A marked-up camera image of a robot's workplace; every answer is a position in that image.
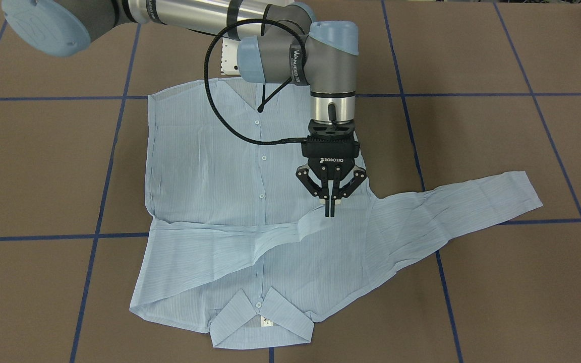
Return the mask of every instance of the striped shirt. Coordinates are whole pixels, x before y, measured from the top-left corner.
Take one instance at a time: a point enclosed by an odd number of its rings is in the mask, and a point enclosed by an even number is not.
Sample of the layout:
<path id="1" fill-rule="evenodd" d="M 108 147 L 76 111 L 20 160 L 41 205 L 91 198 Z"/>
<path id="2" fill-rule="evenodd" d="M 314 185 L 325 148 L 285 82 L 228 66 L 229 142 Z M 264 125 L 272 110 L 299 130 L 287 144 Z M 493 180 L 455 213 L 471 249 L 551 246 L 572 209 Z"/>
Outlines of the striped shirt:
<path id="1" fill-rule="evenodd" d="M 217 108 L 245 136 L 306 136 L 307 87 L 286 87 L 258 113 L 261 85 L 210 85 Z M 314 322 L 450 239 L 542 205 L 525 172 L 387 198 L 365 180 L 325 218 L 295 177 L 306 163 L 300 145 L 239 140 L 216 119 L 203 81 L 149 96 L 148 117 L 153 221 L 130 310 L 210 333 L 214 347 L 310 342 Z M 364 167 L 361 156 L 357 164 Z"/>

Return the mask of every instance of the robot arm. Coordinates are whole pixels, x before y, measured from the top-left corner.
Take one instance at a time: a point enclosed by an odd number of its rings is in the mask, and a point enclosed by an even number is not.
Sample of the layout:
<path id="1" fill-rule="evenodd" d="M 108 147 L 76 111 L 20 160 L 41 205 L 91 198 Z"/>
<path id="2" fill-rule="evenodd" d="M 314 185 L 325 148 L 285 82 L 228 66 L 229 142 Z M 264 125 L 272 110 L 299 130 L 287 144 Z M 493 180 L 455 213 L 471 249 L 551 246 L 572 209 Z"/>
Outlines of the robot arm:
<path id="1" fill-rule="evenodd" d="M 209 35 L 246 19 L 272 23 L 233 27 L 224 36 L 240 41 L 241 76 L 254 83 L 311 86 L 309 136 L 302 143 L 306 165 L 296 176 L 325 204 L 326 216 L 364 181 L 355 166 L 360 143 L 354 139 L 358 29 L 348 21 L 315 19 L 303 3 L 279 7 L 257 0 L 2 0 L 6 19 L 27 43 L 57 56 L 86 49 L 92 41 L 123 23 L 176 25 Z M 309 170 L 320 184 L 309 177 Z M 344 186 L 343 178 L 353 171 Z"/>

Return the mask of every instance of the robotiq logo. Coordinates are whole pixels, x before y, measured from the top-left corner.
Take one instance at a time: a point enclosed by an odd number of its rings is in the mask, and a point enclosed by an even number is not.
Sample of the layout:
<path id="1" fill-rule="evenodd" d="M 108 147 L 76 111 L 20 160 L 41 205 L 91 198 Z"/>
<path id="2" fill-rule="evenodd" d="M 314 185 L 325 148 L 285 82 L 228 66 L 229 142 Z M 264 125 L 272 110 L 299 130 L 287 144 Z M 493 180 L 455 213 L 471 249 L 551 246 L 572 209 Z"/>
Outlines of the robotiq logo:
<path id="1" fill-rule="evenodd" d="M 326 161 L 332 161 L 335 163 L 344 163 L 344 159 L 320 158 L 320 163 L 325 163 Z"/>
<path id="2" fill-rule="evenodd" d="M 291 65 L 293 71 L 293 78 L 295 79 L 295 83 L 299 83 L 300 80 L 300 71 L 297 69 L 297 60 L 300 59 L 300 51 L 295 50 L 293 51 L 293 63 Z"/>

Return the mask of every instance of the shirt tag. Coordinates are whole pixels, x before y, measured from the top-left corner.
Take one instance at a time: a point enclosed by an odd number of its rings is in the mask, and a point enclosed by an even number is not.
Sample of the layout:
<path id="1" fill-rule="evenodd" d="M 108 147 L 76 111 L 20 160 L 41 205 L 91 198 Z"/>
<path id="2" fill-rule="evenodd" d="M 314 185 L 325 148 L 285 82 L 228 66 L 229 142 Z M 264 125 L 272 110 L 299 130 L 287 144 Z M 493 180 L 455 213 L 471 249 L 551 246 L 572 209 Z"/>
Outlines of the shirt tag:
<path id="1" fill-rule="evenodd" d="M 272 320 L 261 316 L 261 326 L 274 326 L 275 324 Z"/>

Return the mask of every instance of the light blue shirt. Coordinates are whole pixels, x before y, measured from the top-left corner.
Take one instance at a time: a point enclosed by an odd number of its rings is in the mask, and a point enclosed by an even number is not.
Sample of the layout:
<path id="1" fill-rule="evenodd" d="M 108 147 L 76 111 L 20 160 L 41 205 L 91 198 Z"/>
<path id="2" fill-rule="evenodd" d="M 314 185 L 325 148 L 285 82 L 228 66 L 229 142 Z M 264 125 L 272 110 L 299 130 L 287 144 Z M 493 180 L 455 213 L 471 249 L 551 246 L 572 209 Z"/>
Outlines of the light blue shirt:
<path id="1" fill-rule="evenodd" d="M 249 138 L 307 135 L 307 87 L 286 87 L 263 113 L 260 85 L 224 79 L 211 89 Z M 306 163 L 300 145 L 239 140 L 216 119 L 203 81 L 150 96 L 148 113 L 145 205 L 154 220 L 130 310 L 209 332 L 215 347 L 310 342 L 314 322 L 450 239 L 542 205 L 525 172 L 507 172 L 382 199 L 364 181 L 325 218 L 295 177 Z"/>

